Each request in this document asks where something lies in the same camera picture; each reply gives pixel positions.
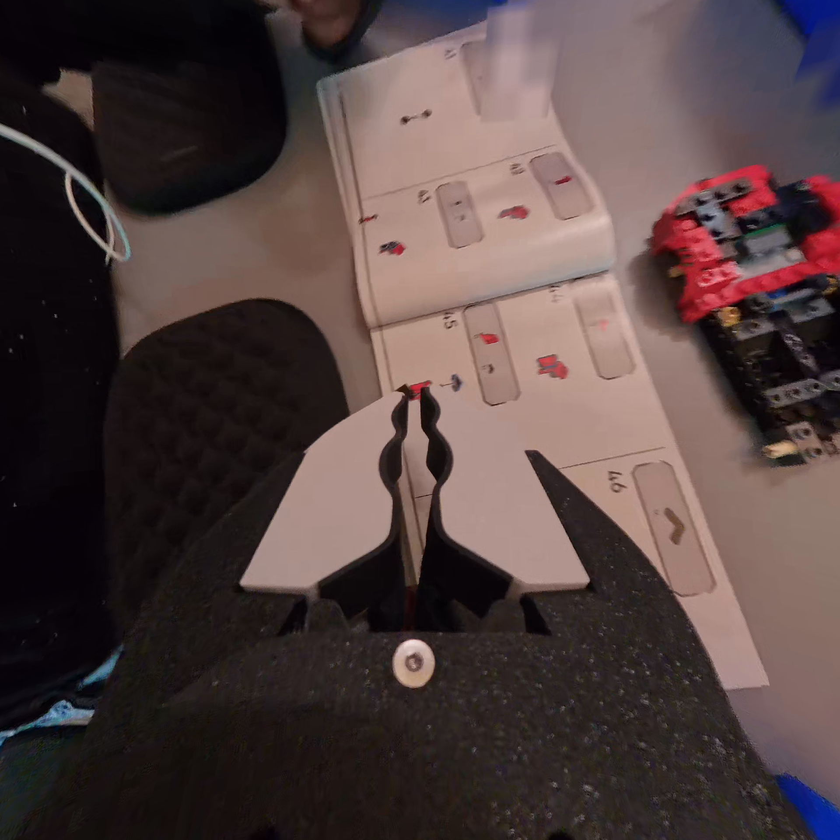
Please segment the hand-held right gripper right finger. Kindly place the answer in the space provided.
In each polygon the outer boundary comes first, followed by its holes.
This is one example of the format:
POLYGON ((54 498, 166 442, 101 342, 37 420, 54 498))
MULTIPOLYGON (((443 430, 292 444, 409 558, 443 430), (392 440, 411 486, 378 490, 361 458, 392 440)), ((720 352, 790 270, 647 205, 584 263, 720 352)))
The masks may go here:
POLYGON ((483 619, 498 602, 584 590, 590 575, 516 424, 444 387, 418 403, 434 488, 415 628, 457 632, 453 605, 483 619))

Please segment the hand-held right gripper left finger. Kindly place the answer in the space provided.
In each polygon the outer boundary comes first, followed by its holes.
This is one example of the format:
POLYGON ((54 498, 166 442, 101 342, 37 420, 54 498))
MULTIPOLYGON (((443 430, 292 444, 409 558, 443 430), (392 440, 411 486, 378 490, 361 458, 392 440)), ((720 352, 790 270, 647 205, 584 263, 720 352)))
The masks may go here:
POLYGON ((247 592, 336 602, 378 631, 406 618, 402 555, 408 403, 392 392, 322 434, 301 456, 240 579, 247 592))

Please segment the lego instruction booklet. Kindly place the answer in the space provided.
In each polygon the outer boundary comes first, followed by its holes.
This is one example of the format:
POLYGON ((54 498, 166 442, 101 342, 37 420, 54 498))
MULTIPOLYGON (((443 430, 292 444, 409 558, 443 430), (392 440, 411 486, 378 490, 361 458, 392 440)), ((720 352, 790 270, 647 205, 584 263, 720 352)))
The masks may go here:
POLYGON ((552 106, 480 115, 486 28, 317 84, 381 388, 438 385, 515 427, 647 555, 723 688, 767 686, 610 272, 602 195, 552 106))

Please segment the red and black lego car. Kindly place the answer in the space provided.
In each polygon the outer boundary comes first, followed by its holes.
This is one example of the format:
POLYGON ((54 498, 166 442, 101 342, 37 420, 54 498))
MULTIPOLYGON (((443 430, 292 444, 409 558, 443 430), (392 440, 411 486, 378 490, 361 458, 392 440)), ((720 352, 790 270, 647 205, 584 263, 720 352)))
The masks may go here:
POLYGON ((780 183, 762 165, 698 180, 653 227, 650 252, 762 456, 813 466, 839 453, 839 183, 780 183))

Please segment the black quilted foam pad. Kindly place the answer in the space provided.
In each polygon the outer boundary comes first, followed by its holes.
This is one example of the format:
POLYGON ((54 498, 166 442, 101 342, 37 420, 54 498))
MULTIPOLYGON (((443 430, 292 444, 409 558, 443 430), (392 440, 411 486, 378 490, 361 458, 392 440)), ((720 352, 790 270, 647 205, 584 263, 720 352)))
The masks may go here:
POLYGON ((135 214, 178 214, 236 193, 268 172, 287 138, 263 24, 207 59, 100 62, 91 92, 104 179, 135 214))
POLYGON ((349 413, 328 341, 286 302, 229 303, 135 344, 103 428, 108 607, 120 633, 195 541, 349 413))

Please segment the person's black clothing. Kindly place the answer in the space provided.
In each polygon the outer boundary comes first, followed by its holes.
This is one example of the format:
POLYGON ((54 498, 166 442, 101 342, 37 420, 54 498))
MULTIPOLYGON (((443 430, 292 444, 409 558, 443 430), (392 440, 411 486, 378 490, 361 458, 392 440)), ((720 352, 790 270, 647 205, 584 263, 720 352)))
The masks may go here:
POLYGON ((87 69, 62 2, 2 2, 1 716, 69 701, 115 646, 106 606, 103 427, 119 362, 107 256, 67 196, 103 193, 93 135, 45 86, 87 69))

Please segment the light blue cloth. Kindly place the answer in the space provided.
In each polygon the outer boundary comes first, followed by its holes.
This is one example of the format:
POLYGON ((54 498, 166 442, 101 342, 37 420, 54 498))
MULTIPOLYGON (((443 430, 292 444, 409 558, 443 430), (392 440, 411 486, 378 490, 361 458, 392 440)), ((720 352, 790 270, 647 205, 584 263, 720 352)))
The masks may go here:
POLYGON ((107 686, 124 646, 116 647, 99 667, 70 687, 41 702, 34 710, 19 712, 12 722, 1 730, 1 746, 15 737, 37 730, 58 728, 84 728, 93 718, 100 698, 107 686))

